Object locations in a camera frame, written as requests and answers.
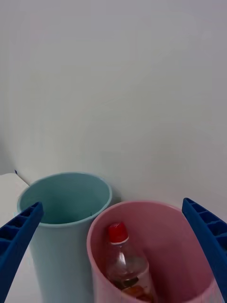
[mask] light blue cup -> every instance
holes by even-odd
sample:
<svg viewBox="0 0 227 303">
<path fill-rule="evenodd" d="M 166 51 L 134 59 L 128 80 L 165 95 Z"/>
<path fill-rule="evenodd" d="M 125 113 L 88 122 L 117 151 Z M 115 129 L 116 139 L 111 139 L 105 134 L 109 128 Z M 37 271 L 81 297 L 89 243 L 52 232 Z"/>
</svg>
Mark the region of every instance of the light blue cup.
<svg viewBox="0 0 227 303">
<path fill-rule="evenodd" d="M 111 187 L 86 173 L 62 173 L 33 183 L 17 203 L 21 212 L 42 202 L 45 215 L 30 249 L 43 303 L 92 303 L 86 239 L 92 221 L 112 201 Z"/>
</svg>

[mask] plastic cup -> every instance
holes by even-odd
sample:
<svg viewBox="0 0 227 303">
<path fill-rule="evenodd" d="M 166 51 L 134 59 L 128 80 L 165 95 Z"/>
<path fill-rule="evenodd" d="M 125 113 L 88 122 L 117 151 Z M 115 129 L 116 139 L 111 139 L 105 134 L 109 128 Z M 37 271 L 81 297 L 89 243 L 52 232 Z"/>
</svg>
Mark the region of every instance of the plastic cup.
<svg viewBox="0 0 227 303">
<path fill-rule="evenodd" d="M 111 187 L 85 173 L 43 178 L 19 198 L 19 212 L 38 201 L 44 207 L 45 215 L 29 245 L 43 303 L 93 302 L 87 233 L 111 200 Z"/>
<path fill-rule="evenodd" d="M 123 221 L 148 261 L 158 303 L 208 303 L 221 296 L 208 261 L 181 210 L 159 202 L 129 201 L 102 212 L 87 236 L 95 303 L 139 303 L 105 277 L 106 227 Z"/>
</svg>

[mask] red bottle cap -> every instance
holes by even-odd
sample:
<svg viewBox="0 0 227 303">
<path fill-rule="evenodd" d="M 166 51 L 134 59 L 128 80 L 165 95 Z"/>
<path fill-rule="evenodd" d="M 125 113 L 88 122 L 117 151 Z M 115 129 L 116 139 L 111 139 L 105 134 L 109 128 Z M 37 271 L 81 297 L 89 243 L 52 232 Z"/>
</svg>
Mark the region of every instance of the red bottle cap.
<svg viewBox="0 0 227 303">
<path fill-rule="evenodd" d="M 121 244 L 128 240 L 129 235 L 123 222 L 114 223 L 108 228 L 109 240 L 112 244 Z"/>
</svg>

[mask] white table surface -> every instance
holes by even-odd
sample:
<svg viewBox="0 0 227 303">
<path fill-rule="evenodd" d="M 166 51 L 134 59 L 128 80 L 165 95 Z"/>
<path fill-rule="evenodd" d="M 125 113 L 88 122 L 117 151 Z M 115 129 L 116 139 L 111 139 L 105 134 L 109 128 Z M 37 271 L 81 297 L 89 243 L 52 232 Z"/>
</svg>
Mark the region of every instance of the white table surface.
<svg viewBox="0 0 227 303">
<path fill-rule="evenodd" d="M 18 197 L 27 187 L 28 185 L 16 174 L 0 176 L 0 227 L 17 215 Z M 20 263 L 5 302 L 42 302 L 29 248 Z"/>
</svg>

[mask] white wall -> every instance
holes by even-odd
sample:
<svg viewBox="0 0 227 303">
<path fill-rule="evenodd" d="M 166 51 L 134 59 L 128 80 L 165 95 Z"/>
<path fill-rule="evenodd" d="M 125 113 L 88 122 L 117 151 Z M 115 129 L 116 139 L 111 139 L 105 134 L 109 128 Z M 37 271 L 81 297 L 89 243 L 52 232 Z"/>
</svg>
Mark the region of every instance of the white wall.
<svg viewBox="0 0 227 303">
<path fill-rule="evenodd" d="M 189 196 L 227 220 L 226 15 L 226 0 L 2 0 L 10 163 L 29 182 L 89 171 L 123 199 Z"/>
</svg>

